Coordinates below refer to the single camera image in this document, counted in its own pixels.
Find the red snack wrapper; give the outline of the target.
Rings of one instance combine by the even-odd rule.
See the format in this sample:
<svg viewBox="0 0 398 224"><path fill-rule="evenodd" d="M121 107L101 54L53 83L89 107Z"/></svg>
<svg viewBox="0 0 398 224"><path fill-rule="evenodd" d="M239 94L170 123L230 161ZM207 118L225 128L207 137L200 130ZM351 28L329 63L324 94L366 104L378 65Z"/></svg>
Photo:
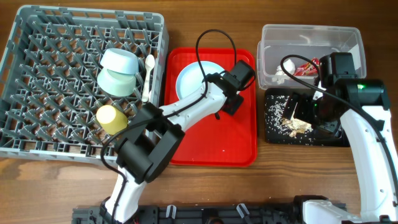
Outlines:
<svg viewBox="0 0 398 224"><path fill-rule="evenodd" d="M294 72L294 76L314 76L317 74L317 69L309 62L297 67Z"/></svg>

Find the large light blue plate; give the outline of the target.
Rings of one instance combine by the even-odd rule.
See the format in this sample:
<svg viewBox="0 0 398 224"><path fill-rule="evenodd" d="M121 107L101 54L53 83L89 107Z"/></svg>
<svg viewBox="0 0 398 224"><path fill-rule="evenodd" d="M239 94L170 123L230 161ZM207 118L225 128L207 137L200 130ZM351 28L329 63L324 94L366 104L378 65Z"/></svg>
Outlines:
<svg viewBox="0 0 398 224"><path fill-rule="evenodd" d="M214 62L201 61L201 65L204 69L205 74L221 73L224 68ZM175 84L177 97L179 100L190 95L199 87L203 81L203 74L201 72L198 62L193 62L187 65L178 75Z"/></svg>

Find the white plastic spoon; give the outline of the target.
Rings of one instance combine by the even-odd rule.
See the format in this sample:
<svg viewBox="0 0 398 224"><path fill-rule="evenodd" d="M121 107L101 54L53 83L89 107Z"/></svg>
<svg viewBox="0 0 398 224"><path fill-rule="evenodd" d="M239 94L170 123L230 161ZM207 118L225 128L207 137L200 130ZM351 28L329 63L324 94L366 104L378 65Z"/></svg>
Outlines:
<svg viewBox="0 0 398 224"><path fill-rule="evenodd" d="M149 54L146 57L146 61L145 61L146 77L145 77L144 86L142 89L142 102L143 103L147 103L149 101L150 73L154 67L155 67L155 58L152 54Z"/></svg>

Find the green bowl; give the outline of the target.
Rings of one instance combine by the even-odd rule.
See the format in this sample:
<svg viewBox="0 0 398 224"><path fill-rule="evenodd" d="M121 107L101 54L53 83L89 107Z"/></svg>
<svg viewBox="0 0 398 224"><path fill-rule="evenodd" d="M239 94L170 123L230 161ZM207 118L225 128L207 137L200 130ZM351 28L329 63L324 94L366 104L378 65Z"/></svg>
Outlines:
<svg viewBox="0 0 398 224"><path fill-rule="evenodd" d="M131 95L136 87L134 75L114 72L107 68L99 72L97 82L106 93L120 97Z"/></svg>

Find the yellow cup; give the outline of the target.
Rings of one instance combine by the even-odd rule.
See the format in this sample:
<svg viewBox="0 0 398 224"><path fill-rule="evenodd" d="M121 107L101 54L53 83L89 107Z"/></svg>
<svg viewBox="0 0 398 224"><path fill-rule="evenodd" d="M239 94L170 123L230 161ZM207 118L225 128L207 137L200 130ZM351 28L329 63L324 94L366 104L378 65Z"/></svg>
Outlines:
<svg viewBox="0 0 398 224"><path fill-rule="evenodd" d="M100 107L96 112L96 119L104 131L110 135L115 135L128 124L126 115L111 105Z"/></svg>

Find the small light blue bowl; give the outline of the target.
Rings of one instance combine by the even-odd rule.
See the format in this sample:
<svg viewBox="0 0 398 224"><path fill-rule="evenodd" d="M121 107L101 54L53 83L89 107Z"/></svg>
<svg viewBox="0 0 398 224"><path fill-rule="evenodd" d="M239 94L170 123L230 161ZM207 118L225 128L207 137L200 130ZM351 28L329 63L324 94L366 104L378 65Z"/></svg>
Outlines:
<svg viewBox="0 0 398 224"><path fill-rule="evenodd" d="M133 75L139 71L138 57L123 49L106 49L99 63L111 73Z"/></svg>

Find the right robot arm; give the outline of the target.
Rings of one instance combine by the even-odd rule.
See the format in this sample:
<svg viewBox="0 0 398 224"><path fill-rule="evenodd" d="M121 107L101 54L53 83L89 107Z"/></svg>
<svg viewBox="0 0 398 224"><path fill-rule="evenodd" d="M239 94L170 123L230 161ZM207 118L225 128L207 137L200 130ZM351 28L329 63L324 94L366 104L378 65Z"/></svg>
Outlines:
<svg viewBox="0 0 398 224"><path fill-rule="evenodd" d="M285 117L302 120L327 134L342 129L353 154L361 194L358 216L318 196L300 197L302 223L397 223L397 151L391 130L390 101L382 80L358 78L353 56L333 52L313 64L312 96L294 93Z"/></svg>

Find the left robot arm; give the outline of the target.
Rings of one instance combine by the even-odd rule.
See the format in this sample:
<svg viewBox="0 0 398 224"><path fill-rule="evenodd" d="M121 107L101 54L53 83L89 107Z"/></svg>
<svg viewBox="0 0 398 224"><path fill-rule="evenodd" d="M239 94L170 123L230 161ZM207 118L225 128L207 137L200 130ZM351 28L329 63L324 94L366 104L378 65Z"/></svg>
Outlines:
<svg viewBox="0 0 398 224"><path fill-rule="evenodd" d="M255 71L243 60L231 71L207 74L199 89L170 105L144 105L123 130L110 138L116 143L117 167L103 164L118 175L112 195L101 204L105 223L126 223L138 209L145 186L167 167L185 132L220 110L233 115L241 106L240 92L255 79Z"/></svg>

